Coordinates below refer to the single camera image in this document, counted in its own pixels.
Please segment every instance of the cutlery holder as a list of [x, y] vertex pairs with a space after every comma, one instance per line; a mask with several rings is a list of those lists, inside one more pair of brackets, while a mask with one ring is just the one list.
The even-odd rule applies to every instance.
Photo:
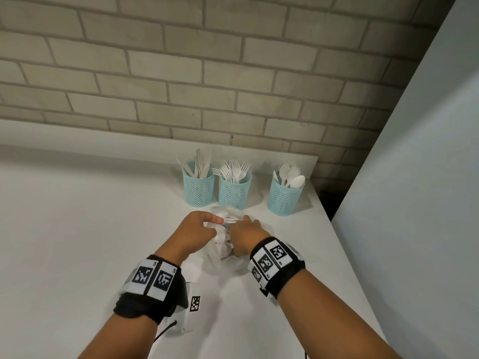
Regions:
[[303, 191], [304, 184], [299, 189], [290, 189], [281, 186], [274, 179], [271, 181], [270, 196], [268, 199], [268, 209], [270, 212], [286, 217], [293, 214], [296, 203]]
[[[192, 171], [195, 170], [195, 162], [188, 162]], [[195, 179], [183, 171], [184, 199], [192, 207], [204, 207], [213, 201], [213, 187], [215, 185], [215, 175], [213, 175], [212, 166], [205, 179]]]
[[249, 186], [253, 176], [250, 172], [246, 174], [240, 184], [232, 184], [219, 178], [219, 205], [231, 205], [237, 209], [243, 209], [248, 197]]

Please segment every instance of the white wall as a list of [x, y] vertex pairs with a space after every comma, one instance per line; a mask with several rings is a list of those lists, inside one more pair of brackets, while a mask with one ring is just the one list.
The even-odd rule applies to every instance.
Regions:
[[404, 358], [479, 353], [479, 0], [457, 0], [333, 226]]

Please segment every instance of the wrist strap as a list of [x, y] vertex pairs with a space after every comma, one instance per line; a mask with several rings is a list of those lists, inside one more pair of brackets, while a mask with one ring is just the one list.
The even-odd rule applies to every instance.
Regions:
[[288, 242], [275, 237], [261, 241], [249, 258], [248, 270], [260, 284], [261, 292], [275, 298], [297, 272], [306, 268], [302, 255]]
[[177, 305], [188, 307], [181, 268], [155, 255], [138, 263], [120, 294], [115, 314], [126, 318], [147, 315], [158, 325], [173, 314]]

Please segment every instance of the tabletop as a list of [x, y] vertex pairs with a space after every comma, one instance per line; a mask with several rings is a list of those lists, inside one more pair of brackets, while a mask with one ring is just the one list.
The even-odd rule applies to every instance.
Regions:
[[[0, 148], [0, 171], [0, 356], [76, 358], [136, 263], [194, 210], [184, 202], [181, 172], [9, 147]], [[270, 185], [271, 177], [254, 175], [245, 212], [303, 253], [308, 270], [384, 338], [311, 183], [289, 217], [268, 211]], [[304, 357], [277, 303], [250, 274], [218, 273], [201, 253], [183, 267], [202, 288], [200, 320], [193, 332], [160, 338], [150, 358]]]

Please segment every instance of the forearm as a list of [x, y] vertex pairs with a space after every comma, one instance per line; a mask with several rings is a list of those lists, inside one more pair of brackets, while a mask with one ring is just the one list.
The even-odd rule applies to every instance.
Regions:
[[146, 359], [158, 325], [147, 316], [113, 314], [78, 359]]
[[278, 302], [311, 359], [400, 359], [359, 315], [305, 269], [287, 282]]

